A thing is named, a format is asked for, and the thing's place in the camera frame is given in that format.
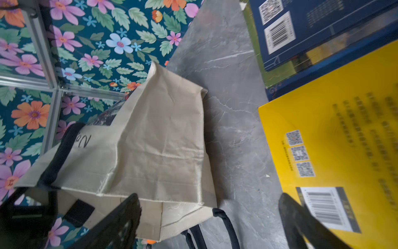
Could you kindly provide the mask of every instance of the qr code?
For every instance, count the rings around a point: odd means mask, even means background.
[[[293,158],[295,161],[305,161],[309,160],[310,158],[308,157],[307,150],[305,149],[304,145],[302,146],[297,146],[297,147],[292,147],[290,148],[293,153]]]
[[[286,133],[287,141],[290,146],[302,144],[302,138],[299,130]]]
[[[300,177],[315,177],[314,169],[310,162],[296,163]]]
[[[267,0],[258,8],[264,25],[283,10],[283,5],[281,0]]]

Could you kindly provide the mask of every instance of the marble tile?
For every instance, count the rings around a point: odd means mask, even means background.
[[[267,97],[238,1],[206,0],[167,68],[209,90],[206,151],[219,208],[241,248],[287,248],[277,209],[282,190],[257,110]],[[200,226],[208,248],[231,248],[221,219]],[[153,248],[188,245],[179,235]]]

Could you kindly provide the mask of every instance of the black fabric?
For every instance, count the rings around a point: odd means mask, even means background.
[[[202,231],[199,225],[190,228],[193,238],[195,239],[198,249],[207,249],[205,240],[203,239]]]
[[[185,240],[188,244],[189,249],[195,249],[195,245],[193,244],[192,237],[188,233],[188,230],[183,231],[181,234],[185,236]]]
[[[224,222],[226,230],[228,231],[229,239],[231,240],[232,249],[240,249],[238,237],[236,236],[234,227],[225,212],[218,208],[213,208],[213,216],[220,217]]]
[[[45,188],[46,190],[55,189],[54,187],[51,187],[51,184],[56,180],[58,172],[68,157],[73,143],[79,134],[79,131],[84,126],[84,123],[75,123],[67,129],[65,136],[62,138],[61,143],[54,155],[54,158],[50,162],[47,169],[41,174],[39,181],[37,182],[39,187]]]
[[[81,227],[94,212],[94,209],[90,204],[78,199],[65,214],[64,219],[75,227]]]

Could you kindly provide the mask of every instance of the pink flower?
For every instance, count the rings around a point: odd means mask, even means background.
[[[80,109],[79,108],[83,108],[86,106],[85,103],[78,103],[80,100],[79,96],[74,96],[72,98],[72,101],[70,100],[69,97],[64,97],[63,99],[63,103],[61,104],[62,108],[65,108],[62,113],[64,115],[68,115],[70,113],[70,111],[72,110],[74,114],[80,114]]]
[[[82,58],[82,60],[87,61],[87,65],[89,66],[94,65],[95,67],[100,67],[100,64],[103,64],[102,61],[98,60],[97,55],[91,57],[89,54],[84,54],[84,58]]]
[[[113,10],[115,7],[108,0],[87,0],[87,5],[90,7],[95,7],[98,4],[98,9],[103,14],[106,14],[106,9]]]
[[[170,35],[166,36],[167,40],[170,40],[170,45],[175,44],[178,46],[179,42],[181,41],[181,33],[175,34],[173,31],[170,32]]]
[[[199,7],[196,4],[189,3],[185,6],[184,10],[185,13],[187,13],[187,16],[189,16],[190,18],[194,18],[196,17],[196,14],[198,14]]]
[[[3,52],[2,56],[6,59],[0,59],[0,64],[17,67],[15,71],[20,75],[28,75],[30,72],[44,77],[43,70],[40,64],[35,64],[37,62],[36,57],[33,55],[22,55],[22,59],[13,55],[9,52]]]
[[[55,39],[54,41],[51,42],[51,45],[54,47],[61,47],[62,44],[64,47],[69,50],[70,52],[74,51],[74,47],[82,47],[83,45],[78,42],[73,40],[74,38],[74,33],[70,31],[64,32],[64,35],[62,35],[62,32],[59,28],[55,27],[54,25],[50,25],[50,30],[54,33],[48,32],[48,37],[51,39]]]
[[[13,55],[16,55],[17,53],[23,53],[23,51],[18,48],[18,44],[16,43],[8,44],[6,40],[0,38],[0,51],[3,52],[7,50],[10,54]]]
[[[50,15],[54,20],[61,20],[65,15],[68,22],[78,25],[79,21],[76,16],[84,16],[85,13],[78,7],[69,6],[72,0],[42,0],[41,5],[51,7]]]
[[[64,120],[60,120],[58,122],[58,128],[57,128],[57,134],[55,135],[55,138],[60,140],[64,137],[66,130],[71,126],[72,124],[76,123],[76,121],[69,122],[68,125],[66,125],[66,122]]]
[[[61,244],[61,238],[58,235],[62,235],[69,230],[69,227],[66,225],[59,227],[61,223],[62,223],[61,217],[55,220],[53,227],[49,231],[49,238],[47,239],[47,243],[44,248],[47,248],[49,242],[52,247],[57,247]]]
[[[94,101],[98,102],[100,99],[99,98],[93,98],[93,97],[87,97],[88,100],[94,99]]]
[[[6,162],[6,165],[10,167],[14,163],[14,161],[22,160],[22,157],[19,156],[19,154],[21,154],[20,149],[12,152],[11,148],[7,148],[4,153],[0,153],[0,164]]]
[[[29,168],[29,160],[18,163],[14,169],[14,173],[11,173],[10,167],[0,165],[0,200],[2,200],[7,193],[8,197],[10,197],[15,192],[13,188],[14,184],[29,170]],[[21,204],[22,200],[23,196],[19,197],[18,200],[15,201],[15,204]]]

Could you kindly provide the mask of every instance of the bag handle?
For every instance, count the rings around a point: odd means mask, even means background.
[[[228,231],[229,239],[231,241],[232,249],[240,249],[238,237],[236,236],[235,229],[232,226],[231,220],[228,218],[226,213],[218,208],[213,208],[213,216],[220,217],[224,222],[225,228]],[[193,237],[195,238],[196,245],[198,249],[207,249],[205,240],[203,239],[202,232],[200,231],[199,225],[190,228]],[[181,233],[185,236],[185,240],[188,244],[189,249],[195,249],[195,246],[192,241],[191,235],[188,233],[188,230],[185,230]]]
[[[76,140],[77,135],[80,130],[85,126],[84,123],[74,123],[72,124],[62,138],[61,143],[55,152],[54,158],[51,160],[47,169],[41,174],[37,185],[39,187],[45,188],[47,190],[53,190],[54,187],[50,186],[57,179],[58,172],[61,170],[62,165],[66,161],[73,144]]]

